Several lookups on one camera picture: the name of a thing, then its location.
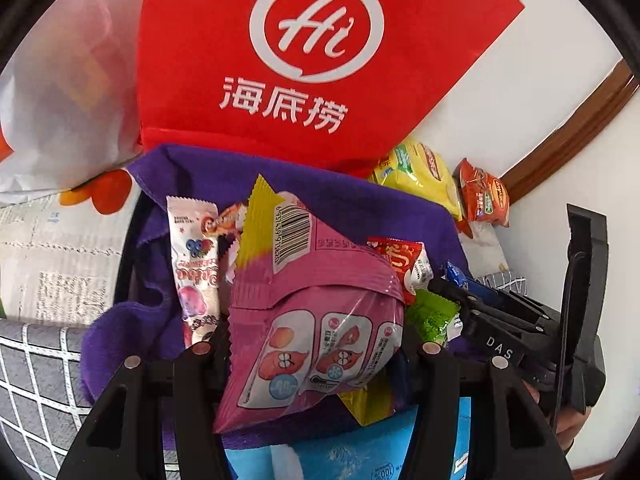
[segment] yellow snack package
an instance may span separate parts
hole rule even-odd
[[[384,368],[363,388],[338,396],[361,426],[394,414],[393,392]]]
[[[380,160],[369,181],[440,204],[457,221],[462,220],[455,180],[441,156],[421,142],[407,138],[398,144]]]

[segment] light blue package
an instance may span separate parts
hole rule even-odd
[[[226,454],[238,480],[397,480],[416,413],[413,409],[332,438]],[[465,477],[470,430],[471,399],[465,397],[460,399],[451,480]]]

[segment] metal screw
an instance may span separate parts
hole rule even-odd
[[[507,366],[509,366],[509,362],[507,361],[507,359],[505,359],[501,355],[494,356],[494,358],[491,359],[491,363],[496,368],[500,368],[500,370],[504,370]]]
[[[438,343],[425,343],[424,345],[422,345],[422,349],[424,350],[425,354],[429,354],[429,355],[436,355],[440,353],[440,345]]]
[[[206,341],[200,341],[191,347],[191,351],[196,355],[208,354],[211,350],[211,345]]]
[[[137,368],[141,362],[142,360],[137,355],[130,355],[124,359],[124,367],[133,370],[133,368]]]

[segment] human hand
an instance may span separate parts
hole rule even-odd
[[[525,381],[522,381],[527,390],[536,401],[536,404],[540,402],[540,392],[533,386]],[[587,408],[586,413],[577,412],[571,406],[565,406],[560,410],[558,414],[558,424],[556,427],[556,439],[563,451],[567,451],[571,444],[574,442],[575,437],[580,433],[580,430],[587,422],[587,418],[591,414],[591,408]]]

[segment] red snack package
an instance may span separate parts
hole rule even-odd
[[[411,305],[415,301],[415,289],[427,288],[427,283],[433,278],[424,244],[370,236],[367,245],[389,259],[402,285],[404,302]]]
[[[509,195],[499,178],[464,158],[456,168],[467,222],[489,222],[509,227]]]

